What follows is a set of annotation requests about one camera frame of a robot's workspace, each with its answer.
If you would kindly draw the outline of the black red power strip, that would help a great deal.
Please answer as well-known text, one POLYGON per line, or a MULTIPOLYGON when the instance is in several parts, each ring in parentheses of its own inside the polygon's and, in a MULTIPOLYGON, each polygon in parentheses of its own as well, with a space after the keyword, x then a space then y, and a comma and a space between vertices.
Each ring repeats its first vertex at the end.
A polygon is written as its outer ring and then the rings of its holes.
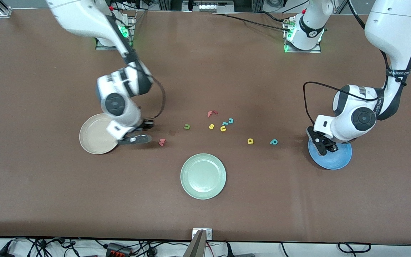
POLYGON ((131 247, 125 247, 116 243, 109 243, 106 247, 105 257, 130 257, 132 252, 131 247))

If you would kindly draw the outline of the grey metal post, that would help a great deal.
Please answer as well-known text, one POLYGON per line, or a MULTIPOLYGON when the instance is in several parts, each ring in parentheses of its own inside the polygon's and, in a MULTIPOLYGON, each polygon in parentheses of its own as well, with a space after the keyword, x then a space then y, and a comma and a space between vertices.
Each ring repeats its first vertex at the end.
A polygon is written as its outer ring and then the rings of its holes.
POLYGON ((182 257, 204 257, 207 244, 207 230, 198 229, 182 257))

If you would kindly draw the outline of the light green round plate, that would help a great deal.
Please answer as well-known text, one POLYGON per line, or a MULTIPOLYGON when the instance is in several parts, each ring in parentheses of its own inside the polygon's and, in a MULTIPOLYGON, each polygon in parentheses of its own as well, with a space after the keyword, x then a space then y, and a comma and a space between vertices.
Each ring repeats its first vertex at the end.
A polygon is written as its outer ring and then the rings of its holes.
POLYGON ((181 168, 181 185, 196 200, 210 200, 225 187, 224 164, 214 155, 198 153, 188 158, 181 168))

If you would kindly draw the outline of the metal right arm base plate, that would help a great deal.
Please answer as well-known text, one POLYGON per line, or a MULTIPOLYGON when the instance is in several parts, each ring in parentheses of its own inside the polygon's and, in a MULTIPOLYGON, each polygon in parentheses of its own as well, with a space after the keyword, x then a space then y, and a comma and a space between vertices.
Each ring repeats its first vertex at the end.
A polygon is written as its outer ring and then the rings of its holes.
MULTIPOLYGON (((126 14, 122 11, 113 10, 113 15, 115 15, 115 23, 118 25, 120 33, 132 46, 134 41, 134 34, 137 21, 137 13, 133 15, 126 14)), ((106 39, 96 39, 95 49, 96 50, 116 50, 115 45, 110 45, 110 41, 106 39)))

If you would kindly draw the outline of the small metal table bracket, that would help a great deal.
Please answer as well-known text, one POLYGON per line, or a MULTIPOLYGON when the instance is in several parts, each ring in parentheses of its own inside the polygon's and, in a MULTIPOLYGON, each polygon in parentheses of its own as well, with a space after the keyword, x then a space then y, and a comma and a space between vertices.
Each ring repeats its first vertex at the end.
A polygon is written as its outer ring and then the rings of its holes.
POLYGON ((194 238, 194 236, 196 235, 196 233, 200 230, 204 230, 206 236, 207 236, 207 240, 208 241, 212 241, 213 239, 213 230, 211 228, 194 228, 192 230, 192 238, 194 238))

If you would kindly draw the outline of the blue round plate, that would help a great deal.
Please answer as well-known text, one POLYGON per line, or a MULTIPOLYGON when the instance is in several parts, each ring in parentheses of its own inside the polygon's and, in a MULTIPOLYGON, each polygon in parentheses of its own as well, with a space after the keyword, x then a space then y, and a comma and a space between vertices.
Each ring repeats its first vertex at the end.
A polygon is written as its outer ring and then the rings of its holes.
POLYGON ((327 150, 326 155, 321 156, 311 139, 308 141, 308 150, 313 161, 319 166, 329 170, 344 168, 352 159, 352 145, 350 143, 336 143, 336 147, 336 151, 331 152, 327 150))

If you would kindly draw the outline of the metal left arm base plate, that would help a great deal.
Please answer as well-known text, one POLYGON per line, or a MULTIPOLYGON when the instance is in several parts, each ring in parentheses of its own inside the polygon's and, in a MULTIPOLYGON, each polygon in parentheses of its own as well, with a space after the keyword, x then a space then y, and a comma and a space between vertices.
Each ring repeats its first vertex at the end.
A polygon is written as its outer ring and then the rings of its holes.
POLYGON ((311 29, 308 26, 302 29, 300 25, 300 16, 292 16, 283 21, 282 28, 287 28, 283 32, 284 36, 284 52, 305 52, 305 53, 320 53, 321 52, 321 36, 325 32, 325 28, 311 29))

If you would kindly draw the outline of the beige brown round plate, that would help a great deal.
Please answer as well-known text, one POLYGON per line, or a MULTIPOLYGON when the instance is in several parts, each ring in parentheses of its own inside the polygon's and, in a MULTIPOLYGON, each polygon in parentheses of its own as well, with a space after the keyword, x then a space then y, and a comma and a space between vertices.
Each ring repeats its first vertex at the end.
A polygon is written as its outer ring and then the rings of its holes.
POLYGON ((111 121, 106 114, 96 114, 84 122, 79 141, 85 151, 101 155, 116 148, 117 140, 106 130, 111 121))

